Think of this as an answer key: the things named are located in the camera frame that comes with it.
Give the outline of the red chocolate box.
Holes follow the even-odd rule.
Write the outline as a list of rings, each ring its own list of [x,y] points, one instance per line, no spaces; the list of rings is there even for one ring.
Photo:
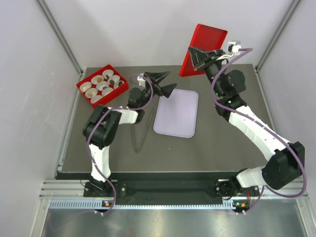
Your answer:
[[[111,65],[106,65],[77,83],[77,89],[96,108],[106,105],[129,90],[127,80]]]

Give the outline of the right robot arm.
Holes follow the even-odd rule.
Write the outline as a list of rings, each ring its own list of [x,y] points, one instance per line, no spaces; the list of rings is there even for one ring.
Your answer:
[[[267,161],[265,166],[243,169],[230,178],[231,191],[240,196],[249,187],[262,186],[277,194],[278,190],[302,177],[302,189],[292,197],[301,196],[307,187],[305,147],[300,142],[291,143],[281,137],[255,115],[240,96],[246,89],[241,71],[225,72],[233,62],[252,49],[230,45],[228,51],[204,51],[190,46],[188,51],[194,71],[204,71],[211,84],[211,98],[219,116],[241,131]]]

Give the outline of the red box lid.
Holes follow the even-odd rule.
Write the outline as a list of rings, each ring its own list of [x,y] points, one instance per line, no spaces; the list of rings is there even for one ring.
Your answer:
[[[197,24],[189,46],[196,47],[204,51],[214,51],[217,49],[221,49],[222,44],[227,36],[227,33],[227,30],[203,24]],[[203,74],[205,74],[204,71],[194,71],[191,55],[189,50],[187,50],[183,64],[179,72],[179,76],[189,77]]]

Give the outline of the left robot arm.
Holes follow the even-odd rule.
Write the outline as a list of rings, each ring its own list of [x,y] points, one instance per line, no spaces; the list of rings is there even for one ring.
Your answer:
[[[109,177],[109,149],[118,126],[121,124],[137,124],[145,114],[144,108],[150,104],[152,98],[169,98],[177,84],[160,86],[171,72],[144,72],[137,76],[138,87],[129,91],[126,107],[110,108],[98,105],[83,128],[86,147],[92,163],[90,183],[96,192],[102,196],[108,195],[113,187]]]

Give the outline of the metal serving tongs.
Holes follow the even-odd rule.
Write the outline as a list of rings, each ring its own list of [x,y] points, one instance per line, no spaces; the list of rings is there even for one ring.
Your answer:
[[[131,142],[132,142],[132,148],[135,154],[138,154],[142,148],[146,133],[149,129],[150,123],[152,121],[153,115],[154,115],[155,109],[154,107],[151,108],[150,110],[150,116],[146,122],[146,127],[144,128],[144,131],[142,132],[142,136],[139,142],[137,142],[137,136],[136,136],[136,130],[135,130],[135,125],[132,124],[130,125],[130,134],[131,134]]]

